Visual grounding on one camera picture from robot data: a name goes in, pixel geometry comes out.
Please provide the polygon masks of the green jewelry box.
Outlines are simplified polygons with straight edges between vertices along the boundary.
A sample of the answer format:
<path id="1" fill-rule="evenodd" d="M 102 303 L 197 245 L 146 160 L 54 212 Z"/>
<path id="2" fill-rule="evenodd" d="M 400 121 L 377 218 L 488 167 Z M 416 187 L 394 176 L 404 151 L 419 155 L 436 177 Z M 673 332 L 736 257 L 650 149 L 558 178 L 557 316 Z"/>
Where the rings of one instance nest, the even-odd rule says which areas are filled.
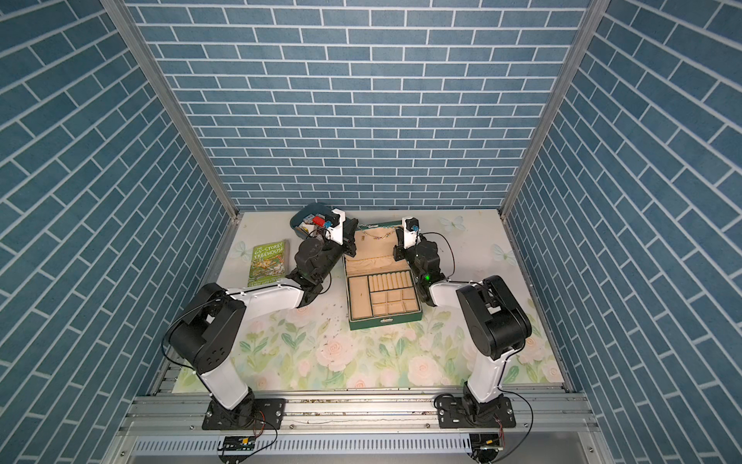
<path id="1" fill-rule="evenodd" d="M 422 307 L 410 266 L 392 256 L 397 223 L 359 228 L 357 254 L 345 255 L 349 324 L 352 331 L 419 322 Z"/>

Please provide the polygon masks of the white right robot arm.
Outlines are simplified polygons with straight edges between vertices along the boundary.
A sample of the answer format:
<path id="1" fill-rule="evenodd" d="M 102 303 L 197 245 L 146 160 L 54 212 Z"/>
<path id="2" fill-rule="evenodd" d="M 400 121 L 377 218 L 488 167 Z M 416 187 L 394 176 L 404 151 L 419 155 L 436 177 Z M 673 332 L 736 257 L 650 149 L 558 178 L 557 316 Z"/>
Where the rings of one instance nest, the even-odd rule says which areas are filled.
<path id="1" fill-rule="evenodd" d="M 407 262 L 423 303 L 460 309 L 465 318 L 479 356 L 465 383 L 464 399 L 470 412 L 478 414 L 504 395 L 506 364 L 526 347 L 533 333 L 531 321 L 500 276 L 480 282 L 448 280 L 441 271 L 437 244 L 419 230 L 416 218 L 404 218 L 395 233 L 393 258 Z"/>

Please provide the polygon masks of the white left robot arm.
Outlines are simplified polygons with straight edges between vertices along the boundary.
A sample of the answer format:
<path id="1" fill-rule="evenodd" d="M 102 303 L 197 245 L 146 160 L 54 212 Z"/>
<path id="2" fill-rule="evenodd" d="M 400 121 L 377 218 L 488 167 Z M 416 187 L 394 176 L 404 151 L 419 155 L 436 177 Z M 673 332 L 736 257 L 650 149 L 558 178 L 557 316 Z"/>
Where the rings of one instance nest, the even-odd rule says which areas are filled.
<path id="1" fill-rule="evenodd" d="M 311 304 L 328 288 L 325 280 L 340 258 L 356 255 L 359 221 L 344 218 L 340 211 L 334 214 L 339 218 L 336 227 L 319 227 L 300 243 L 296 268 L 287 278 L 233 292 L 206 284 L 167 329 L 163 342 L 189 364 L 222 410 L 235 411 L 251 396 L 231 356 L 252 321 Z"/>

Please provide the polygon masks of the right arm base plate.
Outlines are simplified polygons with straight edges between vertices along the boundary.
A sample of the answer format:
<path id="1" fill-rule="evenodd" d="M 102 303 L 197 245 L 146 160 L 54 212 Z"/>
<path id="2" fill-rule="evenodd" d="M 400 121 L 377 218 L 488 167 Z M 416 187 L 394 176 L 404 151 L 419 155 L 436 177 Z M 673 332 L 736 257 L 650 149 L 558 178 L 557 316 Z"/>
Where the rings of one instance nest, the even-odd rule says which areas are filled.
<path id="1" fill-rule="evenodd" d="M 447 428 L 514 428 L 516 419 L 511 400 L 504 394 L 487 403 L 472 396 L 440 394 L 433 400 L 439 427 Z"/>

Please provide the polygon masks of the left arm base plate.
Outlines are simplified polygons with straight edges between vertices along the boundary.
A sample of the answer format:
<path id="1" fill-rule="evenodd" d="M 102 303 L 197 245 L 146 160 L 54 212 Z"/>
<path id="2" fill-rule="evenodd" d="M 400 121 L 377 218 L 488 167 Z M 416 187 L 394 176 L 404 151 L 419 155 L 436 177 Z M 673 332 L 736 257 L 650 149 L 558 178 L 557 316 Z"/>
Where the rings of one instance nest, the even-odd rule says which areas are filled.
<path id="1" fill-rule="evenodd" d="M 281 429 L 286 399 L 280 397 L 255 398 L 249 394 L 233 409 L 227 409 L 211 399 L 203 430 L 247 430 L 261 427 Z"/>

